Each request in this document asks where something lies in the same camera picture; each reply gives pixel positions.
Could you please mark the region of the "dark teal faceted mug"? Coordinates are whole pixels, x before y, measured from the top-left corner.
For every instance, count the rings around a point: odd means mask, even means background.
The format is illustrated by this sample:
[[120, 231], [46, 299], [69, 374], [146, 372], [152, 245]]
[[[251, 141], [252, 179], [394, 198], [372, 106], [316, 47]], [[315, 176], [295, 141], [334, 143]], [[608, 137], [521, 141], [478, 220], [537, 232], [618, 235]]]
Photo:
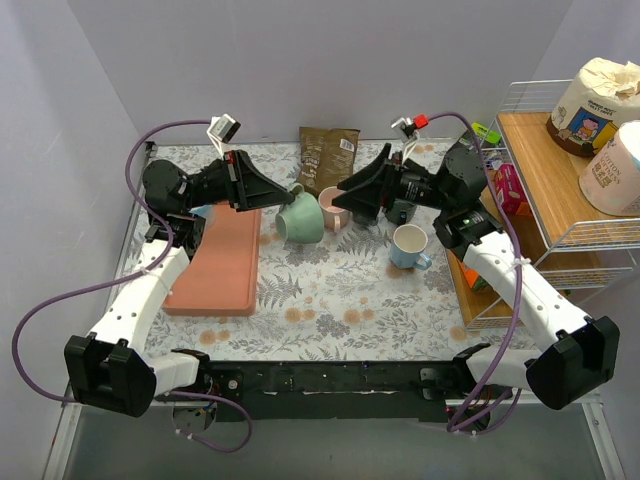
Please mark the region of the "dark teal faceted mug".
[[378, 224], [377, 211], [354, 211], [352, 214], [353, 221], [364, 227], [372, 227]]

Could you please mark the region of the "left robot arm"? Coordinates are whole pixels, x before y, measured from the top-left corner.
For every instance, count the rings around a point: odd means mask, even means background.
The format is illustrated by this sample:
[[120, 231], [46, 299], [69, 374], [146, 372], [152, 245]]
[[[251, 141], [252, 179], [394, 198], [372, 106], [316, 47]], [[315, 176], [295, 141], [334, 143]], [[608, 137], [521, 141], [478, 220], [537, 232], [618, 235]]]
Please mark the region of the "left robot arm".
[[142, 353], [156, 314], [204, 237], [206, 219], [195, 208], [224, 202], [246, 212], [294, 200], [244, 150], [230, 150], [195, 174], [158, 159], [145, 168], [142, 181], [150, 211], [141, 263], [89, 333], [71, 336], [64, 348], [74, 399], [132, 417], [174, 389], [193, 400], [212, 390], [213, 377], [203, 369], [206, 354], [177, 349], [147, 359]]

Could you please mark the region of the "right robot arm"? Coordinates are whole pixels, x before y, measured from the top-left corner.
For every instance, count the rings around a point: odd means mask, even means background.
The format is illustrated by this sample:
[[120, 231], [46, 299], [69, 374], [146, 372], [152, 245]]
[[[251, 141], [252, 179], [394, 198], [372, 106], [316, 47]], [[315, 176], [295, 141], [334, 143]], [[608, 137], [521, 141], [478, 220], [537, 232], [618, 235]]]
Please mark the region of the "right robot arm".
[[560, 410], [609, 381], [620, 331], [608, 317], [590, 317], [561, 295], [520, 253], [480, 197], [488, 186], [484, 164], [466, 149], [445, 154], [436, 173], [384, 145], [373, 162], [338, 185], [334, 206], [367, 219], [398, 200], [438, 210], [440, 243], [475, 270], [512, 308], [534, 338], [534, 352], [471, 348], [454, 359], [454, 389], [475, 397], [488, 384], [531, 391]]

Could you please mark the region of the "pink mug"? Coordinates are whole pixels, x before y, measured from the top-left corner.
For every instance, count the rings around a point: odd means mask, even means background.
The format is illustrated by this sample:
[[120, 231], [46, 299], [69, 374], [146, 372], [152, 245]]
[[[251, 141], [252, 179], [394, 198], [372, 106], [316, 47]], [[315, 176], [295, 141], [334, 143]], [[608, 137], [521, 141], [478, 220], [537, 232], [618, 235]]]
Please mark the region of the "pink mug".
[[350, 212], [333, 205], [333, 200], [343, 193], [337, 186], [325, 188], [318, 196], [322, 209], [324, 225], [333, 232], [338, 232], [350, 221]]

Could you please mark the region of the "green mug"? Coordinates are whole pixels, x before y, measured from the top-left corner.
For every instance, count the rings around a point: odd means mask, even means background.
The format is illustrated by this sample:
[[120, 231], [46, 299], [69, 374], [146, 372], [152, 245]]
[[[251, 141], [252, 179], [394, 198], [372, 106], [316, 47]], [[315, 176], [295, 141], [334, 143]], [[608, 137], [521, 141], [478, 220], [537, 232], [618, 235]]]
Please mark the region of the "green mug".
[[324, 235], [324, 218], [317, 199], [295, 183], [289, 192], [294, 201], [283, 205], [275, 217], [276, 230], [285, 242], [319, 243]]

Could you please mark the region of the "black glossy mug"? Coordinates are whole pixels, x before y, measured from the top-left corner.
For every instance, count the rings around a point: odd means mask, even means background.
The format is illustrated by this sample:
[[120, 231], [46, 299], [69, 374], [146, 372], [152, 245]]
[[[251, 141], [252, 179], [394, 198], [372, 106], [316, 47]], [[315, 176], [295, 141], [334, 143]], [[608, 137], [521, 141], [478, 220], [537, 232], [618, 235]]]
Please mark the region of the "black glossy mug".
[[392, 224], [402, 226], [409, 223], [417, 210], [417, 205], [407, 200], [396, 200], [385, 212], [385, 218]]

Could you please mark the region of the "light blue mug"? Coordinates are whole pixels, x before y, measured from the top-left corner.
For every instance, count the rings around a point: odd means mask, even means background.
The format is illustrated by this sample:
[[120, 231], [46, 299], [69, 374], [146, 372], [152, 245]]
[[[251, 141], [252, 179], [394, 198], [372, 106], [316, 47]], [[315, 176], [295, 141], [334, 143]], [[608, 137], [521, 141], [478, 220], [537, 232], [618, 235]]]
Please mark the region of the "light blue mug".
[[427, 245], [428, 236], [423, 229], [413, 224], [401, 225], [393, 233], [390, 261], [399, 269], [428, 270], [432, 260], [426, 254]]
[[194, 207], [189, 211], [189, 213], [204, 218], [207, 223], [215, 221], [215, 212], [212, 205]]

